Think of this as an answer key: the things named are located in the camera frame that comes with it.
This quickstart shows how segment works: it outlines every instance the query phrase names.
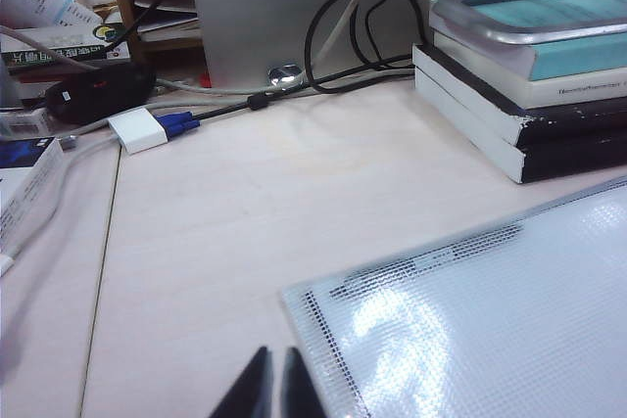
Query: book spine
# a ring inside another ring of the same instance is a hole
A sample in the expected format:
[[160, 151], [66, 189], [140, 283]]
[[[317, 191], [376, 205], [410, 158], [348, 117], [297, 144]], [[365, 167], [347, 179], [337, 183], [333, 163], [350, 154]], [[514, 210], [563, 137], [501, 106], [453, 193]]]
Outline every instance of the book spine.
[[492, 132], [477, 116], [422, 71], [416, 71], [415, 82], [418, 93], [483, 152], [488, 160], [516, 183], [522, 182], [525, 156], [520, 150]]
[[482, 95], [480, 87], [473, 88], [460, 80], [450, 70], [444, 68], [422, 51], [414, 48], [413, 62], [458, 102], [481, 118], [499, 136], [509, 144], [516, 145], [524, 133], [535, 127], [536, 122], [524, 116], [512, 116], [502, 111], [490, 99]]
[[435, 45], [516, 105], [527, 110], [627, 95], [627, 68], [528, 81], [437, 32]]
[[627, 131], [554, 141], [525, 149], [522, 183], [599, 170], [627, 163]]
[[525, 88], [527, 109], [619, 98], [627, 96], [627, 68], [527, 82], [518, 93]]

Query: white cable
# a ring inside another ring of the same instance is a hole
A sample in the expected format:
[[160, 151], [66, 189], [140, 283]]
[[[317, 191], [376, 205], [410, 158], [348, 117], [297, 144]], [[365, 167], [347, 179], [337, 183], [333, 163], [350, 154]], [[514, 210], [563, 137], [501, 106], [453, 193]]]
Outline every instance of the white cable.
[[75, 68], [81, 68], [84, 70], [96, 70], [98, 68], [95, 68], [94, 66], [90, 66], [86, 63], [80, 63], [79, 61], [75, 61], [72, 58], [67, 58], [66, 56], [64, 56], [63, 54], [58, 53], [57, 51], [50, 49], [49, 47], [41, 44], [40, 42], [32, 39], [31, 37], [23, 34], [20, 31], [15, 31], [12, 28], [9, 28], [7, 26], [3, 26], [0, 25], [0, 34], [6, 34], [7, 36], [11, 36], [12, 38], [17, 39], [18, 41], [21, 41], [22, 43], [27, 44], [28, 46], [35, 48], [37, 51], [41, 51], [42, 53], [46, 53], [48, 56], [50, 56], [51, 58], [55, 59], [56, 61], [66, 64], [68, 66], [73, 66]]
[[70, 173], [71, 168], [80, 160], [81, 158], [91, 154], [96, 149], [103, 147], [105, 144], [109, 144], [111, 142], [116, 142], [118, 137], [115, 135], [110, 135], [105, 139], [101, 139], [99, 141], [93, 142], [79, 151], [75, 151], [74, 154], [64, 163], [63, 169], [61, 170], [61, 174], [58, 178], [57, 188], [54, 196], [52, 197], [52, 208], [48, 213], [43, 216], [37, 224], [35, 224], [34, 228], [18, 243], [16, 243], [13, 247], [9, 248], [3, 256], [0, 258], [0, 276], [4, 275], [15, 263], [15, 258], [22, 252], [22, 250], [30, 243], [32, 240], [39, 235], [39, 233], [45, 228], [48, 223], [52, 220], [52, 218], [57, 213], [57, 209], [61, 203], [63, 198], [63, 192], [66, 186], [66, 180], [68, 178], [68, 174]]

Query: white desk surface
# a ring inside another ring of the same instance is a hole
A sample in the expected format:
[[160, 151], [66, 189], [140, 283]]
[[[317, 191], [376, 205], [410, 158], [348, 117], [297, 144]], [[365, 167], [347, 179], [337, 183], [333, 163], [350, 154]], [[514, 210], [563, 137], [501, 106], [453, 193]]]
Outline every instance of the white desk surface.
[[86, 418], [205, 417], [261, 345], [276, 396], [296, 342], [281, 288], [627, 171], [518, 186], [411, 81], [287, 101], [122, 156], [108, 232], [117, 157], [79, 165], [1, 284], [3, 416], [76, 416], [85, 387]]
[[119, 156], [77, 164], [57, 217], [2, 278], [2, 417], [78, 413]]

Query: black object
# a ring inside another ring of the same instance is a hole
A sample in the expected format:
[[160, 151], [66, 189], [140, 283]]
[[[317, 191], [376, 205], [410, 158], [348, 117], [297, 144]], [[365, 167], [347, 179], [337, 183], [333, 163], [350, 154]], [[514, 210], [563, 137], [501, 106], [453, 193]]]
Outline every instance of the black object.
[[263, 347], [253, 356], [210, 418], [269, 418], [271, 403], [272, 363], [270, 353]]
[[[374, 54], [376, 54], [376, 57], [379, 61], [383, 61], [383, 57], [381, 56], [381, 52], [379, 50], [378, 45], [376, 44], [376, 41], [374, 40], [374, 34], [372, 32], [372, 26], [370, 24], [370, 20], [372, 15], [374, 14], [374, 12], [382, 7], [388, 0], [379, 0], [376, 4], [374, 4], [372, 7], [370, 7], [370, 9], [366, 12], [365, 14], [365, 18], [364, 18], [364, 24], [365, 24], [365, 32], [367, 34], [368, 37], [368, 41], [370, 42], [370, 46], [372, 47], [372, 50], [374, 51]], [[372, 64], [372, 62], [370, 61], [370, 59], [368, 59], [365, 56], [365, 53], [363, 52], [360, 43], [357, 39], [357, 17], [358, 17], [358, 9], [356, 8], [355, 11], [353, 12], [353, 14], [351, 15], [351, 23], [350, 23], [350, 37], [351, 37], [351, 46], [353, 46], [353, 51], [355, 52], [356, 56], [358, 57], [358, 59], [360, 61], [362, 61], [362, 63], [364, 65], [369, 65]], [[426, 43], [426, 38], [423, 37], [421, 38], [423, 43]], [[398, 69], [397, 66], [391, 66], [389, 64], [385, 65], [385, 68], [373, 68], [375, 70], [381, 70], [381, 69]]]
[[135, 63], [80, 73], [46, 91], [51, 116], [84, 125], [143, 105], [155, 87], [155, 73]]
[[281, 390], [283, 418], [325, 418], [320, 400], [303, 357], [296, 348], [289, 348], [285, 356], [283, 387]]
[[[343, 85], [343, 86], [338, 86], [338, 87], [334, 87], [334, 88], [327, 88], [327, 87], [322, 87], [320, 85], [320, 80], [319, 79], [315, 79], [314, 78], [314, 65], [313, 65], [313, 59], [312, 59], [312, 45], [314, 43], [314, 35], [315, 35], [315, 31], [320, 23], [320, 20], [322, 20], [322, 18], [324, 17], [324, 15], [326, 14], [326, 12], [335, 4], [337, 3], [339, 0], [327, 0], [324, 5], [322, 5], [322, 7], [320, 7], [320, 9], [315, 13], [315, 16], [313, 17], [313, 20], [310, 24], [310, 27], [307, 31], [307, 36], [305, 38], [305, 74], [307, 76], [307, 80], [309, 83], [309, 86], [311, 88], [313, 88], [314, 90], [316, 90], [319, 93], [346, 93], [346, 92], [351, 92], [353, 90], [357, 90], [360, 88], [364, 88], [367, 87], [369, 85], [374, 85], [375, 83], [379, 83], [382, 82], [384, 80], [387, 79], [387, 77], [375, 77], [375, 78], [371, 78], [371, 79], [365, 79], [363, 81], [361, 81], [360, 83], [356, 83], [356, 84], [350, 84], [350, 85]], [[420, 6], [418, 5], [418, 1], [417, 0], [408, 0], [411, 4], [411, 8], [413, 10], [413, 13], [415, 15], [415, 20], [417, 23], [417, 31], [419, 34], [419, 37], [422, 41], [422, 43], [426, 43], [426, 35], [425, 35], [425, 31], [424, 31], [424, 24], [422, 23], [422, 12], [420, 10]], [[372, 69], [374, 66], [376, 66], [376, 63], [369, 63], [367, 65], [367, 69]]]
[[[301, 354], [290, 348], [281, 388], [283, 418], [326, 418]], [[269, 418], [272, 409], [272, 359], [259, 348], [209, 418]]]

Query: white book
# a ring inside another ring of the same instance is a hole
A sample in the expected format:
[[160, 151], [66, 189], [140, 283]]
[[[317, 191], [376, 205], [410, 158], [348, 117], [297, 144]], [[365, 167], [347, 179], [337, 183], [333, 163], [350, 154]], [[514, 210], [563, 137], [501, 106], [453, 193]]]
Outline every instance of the white book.
[[420, 69], [415, 71], [415, 88], [431, 105], [464, 134], [494, 165], [516, 183], [522, 183], [524, 153], [488, 129], [483, 121], [449, 95]]
[[434, 44], [524, 109], [627, 96], [627, 68], [530, 81], [438, 31]]

